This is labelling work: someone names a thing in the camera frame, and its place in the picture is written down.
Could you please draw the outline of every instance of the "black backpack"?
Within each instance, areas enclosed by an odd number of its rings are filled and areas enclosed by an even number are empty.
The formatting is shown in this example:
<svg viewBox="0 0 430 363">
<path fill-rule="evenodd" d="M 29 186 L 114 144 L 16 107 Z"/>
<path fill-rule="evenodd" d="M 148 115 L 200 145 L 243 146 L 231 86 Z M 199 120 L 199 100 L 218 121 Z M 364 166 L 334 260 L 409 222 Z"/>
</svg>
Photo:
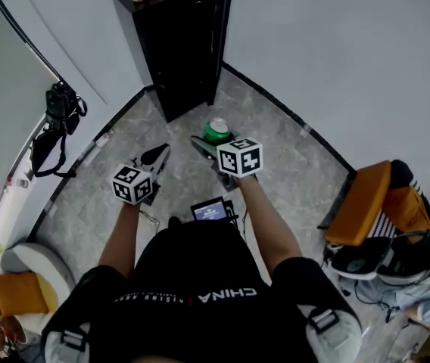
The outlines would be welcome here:
<svg viewBox="0 0 430 363">
<path fill-rule="evenodd" d="M 67 135 L 72 135 L 75 132 L 80 117 L 87 114 L 86 103 L 64 81 L 55 83 L 45 93 L 45 96 L 47 100 L 45 118 L 48 127 L 32 141 L 30 161 L 32 162 L 33 173 L 37 178 L 52 174 L 62 178 L 74 178 L 76 176 L 74 171 L 70 170 L 66 173 L 57 171 L 65 164 L 65 139 Z M 61 156 L 58 164 L 54 168 L 39 171 L 59 139 L 61 139 Z"/>
</svg>

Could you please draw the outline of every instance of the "fiducial marker cube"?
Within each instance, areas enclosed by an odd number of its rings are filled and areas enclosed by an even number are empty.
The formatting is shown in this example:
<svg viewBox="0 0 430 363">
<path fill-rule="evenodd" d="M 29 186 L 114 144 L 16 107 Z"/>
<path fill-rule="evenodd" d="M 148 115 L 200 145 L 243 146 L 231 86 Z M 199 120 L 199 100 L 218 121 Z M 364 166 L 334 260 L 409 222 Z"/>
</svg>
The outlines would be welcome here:
<svg viewBox="0 0 430 363">
<path fill-rule="evenodd" d="M 241 138 L 217 147 L 221 172 L 243 178 L 263 169 L 262 144 L 253 138 Z"/>
<path fill-rule="evenodd" d="M 153 192 L 151 173 L 120 164 L 110 179 L 114 196 L 129 204 L 138 204 Z"/>
</svg>

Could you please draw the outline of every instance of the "small screen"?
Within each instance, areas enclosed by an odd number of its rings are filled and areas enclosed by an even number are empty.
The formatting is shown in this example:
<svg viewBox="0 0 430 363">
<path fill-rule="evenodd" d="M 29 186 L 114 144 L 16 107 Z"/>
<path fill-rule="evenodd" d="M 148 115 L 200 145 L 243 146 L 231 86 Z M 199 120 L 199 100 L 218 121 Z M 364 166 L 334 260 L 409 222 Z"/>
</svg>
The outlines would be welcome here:
<svg viewBox="0 0 430 363">
<path fill-rule="evenodd" d="M 198 221 L 217 221 L 226 217 L 227 213 L 223 202 L 216 202 L 195 210 L 195 218 Z"/>
</svg>

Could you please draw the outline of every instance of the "orange chair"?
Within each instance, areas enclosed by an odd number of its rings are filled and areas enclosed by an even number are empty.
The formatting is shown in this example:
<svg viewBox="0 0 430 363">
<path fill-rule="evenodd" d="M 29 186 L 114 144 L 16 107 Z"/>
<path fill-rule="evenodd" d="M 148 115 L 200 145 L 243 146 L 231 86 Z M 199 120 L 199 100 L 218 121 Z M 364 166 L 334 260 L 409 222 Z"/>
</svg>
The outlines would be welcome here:
<svg viewBox="0 0 430 363">
<path fill-rule="evenodd" d="M 382 208 L 390 174 L 389 161 L 358 170 L 350 192 L 326 232 L 328 242 L 345 246 L 363 243 Z"/>
</svg>

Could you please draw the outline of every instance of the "gray tile floor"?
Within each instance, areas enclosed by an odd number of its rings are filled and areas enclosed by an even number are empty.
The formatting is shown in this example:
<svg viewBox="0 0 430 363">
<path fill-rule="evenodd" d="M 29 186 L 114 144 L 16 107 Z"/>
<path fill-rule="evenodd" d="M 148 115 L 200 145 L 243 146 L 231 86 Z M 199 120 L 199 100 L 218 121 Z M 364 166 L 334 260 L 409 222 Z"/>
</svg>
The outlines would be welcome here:
<svg viewBox="0 0 430 363">
<path fill-rule="evenodd" d="M 240 191 L 226 194 L 209 162 L 189 142 L 190 135 L 200 135 L 215 116 L 226 119 L 242 135 L 263 143 L 260 183 L 291 227 L 304 255 L 321 262 L 324 239 L 316 226 L 336 198 L 347 171 L 279 108 L 225 70 L 214 106 L 201 105 L 170 124 L 164 122 L 147 96 L 136 103 L 117 122 L 108 144 L 88 166 L 81 165 L 77 177 L 68 182 L 55 201 L 57 211 L 45 218 L 36 240 L 53 249 L 79 280 L 96 265 L 121 207 L 121 202 L 112 196 L 108 176 L 118 163 L 127 163 L 141 147 L 163 142 L 169 142 L 172 151 L 158 180 L 161 189 L 152 207 L 142 207 L 160 220 L 160 229 L 166 227 L 171 215 L 189 220 L 191 205 L 218 196 L 232 200 L 235 211 L 242 216 L 245 205 Z M 154 234 L 155 225 L 142 216 L 137 257 Z M 263 279 L 270 282 L 250 219 L 247 242 Z M 368 328 L 358 361 L 400 361 L 415 342 L 425 339 L 425 332 L 415 326 L 400 331 L 405 324 L 401 316 L 385 324 L 385 313 L 378 307 L 365 306 L 354 295 L 349 301 L 363 329 Z"/>
</svg>

